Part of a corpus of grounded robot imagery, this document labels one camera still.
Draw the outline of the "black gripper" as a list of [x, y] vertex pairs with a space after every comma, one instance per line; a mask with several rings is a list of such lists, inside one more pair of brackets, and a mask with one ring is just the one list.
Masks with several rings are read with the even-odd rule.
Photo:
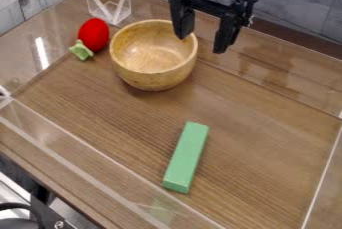
[[195, 28], [195, 10], [220, 17], [219, 29], [215, 33], [213, 53], [225, 52], [240, 30], [240, 25], [252, 22], [252, 10], [257, 0], [168, 0], [173, 32], [184, 39]]

